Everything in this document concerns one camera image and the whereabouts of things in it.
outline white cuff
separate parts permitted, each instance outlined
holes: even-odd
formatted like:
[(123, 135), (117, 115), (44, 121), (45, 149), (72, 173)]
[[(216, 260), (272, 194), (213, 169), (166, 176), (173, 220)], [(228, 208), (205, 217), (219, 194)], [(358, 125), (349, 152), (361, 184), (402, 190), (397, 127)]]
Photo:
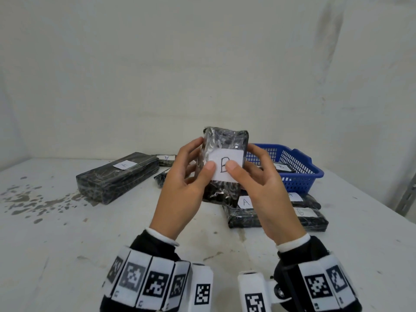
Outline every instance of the white cuff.
[(304, 236), (298, 238), (297, 240), (286, 242), (283, 244), (278, 245), (278, 251), (281, 253), (293, 250), (301, 245), (304, 245), (306, 242), (308, 242), (311, 239), (311, 236), (306, 233)]
[(170, 239), (169, 237), (166, 237), (166, 236), (160, 234), (156, 230), (153, 230), (153, 229), (147, 227), (146, 228), (146, 231), (147, 231), (148, 234), (150, 234), (151, 236), (155, 237), (159, 241), (165, 242), (165, 243), (167, 243), (169, 245), (172, 245), (172, 246), (179, 246), (179, 243), (178, 242), (176, 242), (175, 240)]

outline table surface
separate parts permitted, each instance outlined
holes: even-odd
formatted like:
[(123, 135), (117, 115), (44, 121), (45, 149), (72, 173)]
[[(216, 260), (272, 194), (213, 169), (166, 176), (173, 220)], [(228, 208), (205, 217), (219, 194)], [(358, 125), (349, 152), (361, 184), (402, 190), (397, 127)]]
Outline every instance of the table surface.
[[(31, 159), (0, 173), (2, 311), (98, 311), (110, 265), (150, 223), (160, 193), (151, 177), (109, 205), (87, 202), (75, 176), (107, 162)], [(310, 193), (329, 221), (316, 236), (343, 263), (364, 311), (415, 311), (416, 225), (330, 171)], [(240, 311), (238, 273), (268, 277), (278, 262), (261, 228), (230, 230), (219, 205), (202, 203), (178, 242), (180, 257), (214, 271), (212, 311)]]

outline hand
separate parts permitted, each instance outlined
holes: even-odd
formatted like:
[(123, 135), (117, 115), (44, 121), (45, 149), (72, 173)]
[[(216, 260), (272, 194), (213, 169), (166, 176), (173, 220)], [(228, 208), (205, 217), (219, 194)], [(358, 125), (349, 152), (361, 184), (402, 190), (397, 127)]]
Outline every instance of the hand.
[(249, 144), (247, 150), (260, 159), (263, 171), (248, 161), (244, 163), (244, 169), (235, 161), (228, 161), (226, 170), (244, 186), (264, 232), (277, 245), (304, 236), (306, 231), (268, 152), (253, 144)]
[(176, 240), (180, 232), (192, 220), (201, 206), (205, 186), (214, 175), (215, 163), (205, 164), (197, 178), (186, 178), (195, 171), (196, 164), (189, 165), (200, 153), (203, 138), (199, 137), (180, 148), (159, 196), (150, 228)]

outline person's right hand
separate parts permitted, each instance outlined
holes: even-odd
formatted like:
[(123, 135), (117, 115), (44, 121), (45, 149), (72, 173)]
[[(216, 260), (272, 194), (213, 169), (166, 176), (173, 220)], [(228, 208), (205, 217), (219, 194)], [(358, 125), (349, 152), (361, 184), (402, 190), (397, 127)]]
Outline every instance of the person's right hand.
[(235, 161), (228, 161), (226, 170), (247, 191), (264, 232), (277, 245), (304, 236), (306, 231), (268, 152), (251, 143), (247, 150), (260, 159), (263, 171), (248, 161), (244, 169)]

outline blue basket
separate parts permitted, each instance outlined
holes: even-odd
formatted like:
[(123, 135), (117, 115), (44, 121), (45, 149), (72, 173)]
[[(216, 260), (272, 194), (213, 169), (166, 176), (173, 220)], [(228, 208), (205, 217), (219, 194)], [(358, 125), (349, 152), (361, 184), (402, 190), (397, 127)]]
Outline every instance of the blue basket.
[[(288, 192), (306, 194), (311, 189), (315, 179), (324, 177), (324, 171), (312, 164), (312, 159), (298, 149), (291, 150), (280, 144), (255, 143), (265, 149), (274, 162), (288, 163), (296, 173), (279, 173)], [(254, 154), (247, 152), (247, 160), (260, 165), (260, 160)]]

